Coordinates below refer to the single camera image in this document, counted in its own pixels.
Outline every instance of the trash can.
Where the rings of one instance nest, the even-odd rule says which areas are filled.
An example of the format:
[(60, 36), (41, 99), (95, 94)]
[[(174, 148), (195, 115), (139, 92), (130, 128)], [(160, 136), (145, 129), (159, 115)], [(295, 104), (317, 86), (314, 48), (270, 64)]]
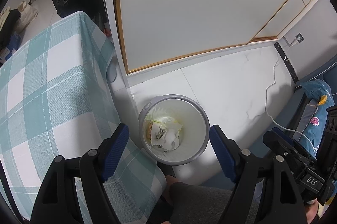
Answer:
[[(179, 146), (172, 151), (152, 146), (147, 137), (149, 123), (165, 117), (182, 125), (178, 137)], [(139, 135), (146, 152), (167, 165), (183, 165), (202, 154), (209, 140), (209, 129), (209, 121), (203, 108), (191, 98), (182, 95), (154, 97), (139, 114)]]

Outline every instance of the checkered tablecloth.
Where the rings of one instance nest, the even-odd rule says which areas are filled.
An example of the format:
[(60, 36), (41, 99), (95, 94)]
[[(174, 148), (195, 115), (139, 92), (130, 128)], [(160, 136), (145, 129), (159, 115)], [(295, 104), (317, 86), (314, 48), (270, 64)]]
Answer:
[[(113, 53), (109, 39), (77, 12), (32, 38), (0, 69), (0, 160), (25, 218), (53, 158), (98, 148), (120, 123), (106, 79)], [(129, 140), (104, 186), (121, 223), (145, 223), (165, 184)], [(80, 180), (76, 188), (91, 223)], [(0, 192), (5, 197), (2, 185)]]

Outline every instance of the silver rivet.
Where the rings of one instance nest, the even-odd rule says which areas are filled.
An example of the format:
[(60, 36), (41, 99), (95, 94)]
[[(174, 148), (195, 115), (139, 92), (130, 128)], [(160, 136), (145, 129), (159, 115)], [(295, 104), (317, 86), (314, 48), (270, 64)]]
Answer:
[(63, 156), (57, 156), (54, 158), (55, 162), (60, 162), (63, 159)]
[(283, 161), (284, 161), (284, 158), (283, 158), (283, 156), (276, 156), (276, 160), (277, 160), (278, 162), (283, 162)]
[(242, 149), (242, 150), (241, 150), (241, 153), (242, 153), (244, 156), (249, 156), (249, 155), (250, 155), (250, 150), (248, 150), (248, 149)]
[(88, 152), (88, 155), (93, 157), (97, 154), (97, 150), (96, 149), (91, 149), (89, 152)]

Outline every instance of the white tile floor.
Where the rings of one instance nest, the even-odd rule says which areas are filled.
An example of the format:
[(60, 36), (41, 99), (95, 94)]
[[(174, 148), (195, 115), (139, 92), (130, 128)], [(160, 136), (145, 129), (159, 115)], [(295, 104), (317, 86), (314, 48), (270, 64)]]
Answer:
[[(157, 95), (180, 94), (204, 108), (210, 125), (219, 124), (228, 138), (247, 148), (271, 123), (265, 113), (270, 85), (267, 109), (277, 116), (293, 94), (293, 81), (273, 46), (211, 59), (114, 91), (113, 96), (137, 145), (141, 146), (138, 114), (143, 106)], [(218, 173), (220, 165), (208, 143), (200, 157), (174, 170), (181, 181), (198, 185)]]
[(61, 19), (57, 15), (52, 0), (36, 0), (32, 6), (38, 10), (38, 15), (20, 35), (22, 38), (21, 46), (28, 40), (35, 37), (38, 33)]

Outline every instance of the power cord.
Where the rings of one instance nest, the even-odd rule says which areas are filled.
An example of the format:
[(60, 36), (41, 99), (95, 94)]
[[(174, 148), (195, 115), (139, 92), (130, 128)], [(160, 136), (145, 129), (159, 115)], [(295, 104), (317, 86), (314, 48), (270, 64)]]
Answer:
[(266, 111), (267, 115), (272, 119), (272, 121), (273, 121), (277, 126), (279, 126), (281, 129), (284, 129), (284, 130), (286, 130), (286, 131), (290, 131), (290, 132), (294, 132), (294, 133), (300, 134), (300, 135), (303, 136), (306, 140), (308, 140), (308, 142), (310, 143), (312, 149), (313, 149), (314, 151), (316, 151), (317, 149), (314, 147), (314, 145), (312, 144), (312, 142), (310, 141), (310, 139), (307, 138), (307, 136), (305, 136), (303, 133), (301, 133), (301, 132), (299, 132), (299, 131), (284, 128), (283, 126), (281, 126), (280, 124), (278, 124), (278, 123), (273, 119), (273, 117), (268, 113), (268, 111), (267, 111), (267, 92), (268, 92), (268, 89), (269, 89), (270, 87), (272, 87), (272, 86), (274, 86), (274, 85), (276, 84), (276, 79), (275, 79), (275, 68), (276, 68), (276, 66), (277, 66), (278, 61), (279, 61), (279, 58), (278, 58), (278, 55), (277, 55), (277, 61), (276, 61), (275, 65), (274, 65), (274, 67), (273, 67), (273, 70), (274, 70), (274, 83), (272, 83), (271, 85), (269, 85), (269, 86), (267, 87), (267, 89), (266, 89), (266, 106), (265, 106), (265, 111)]

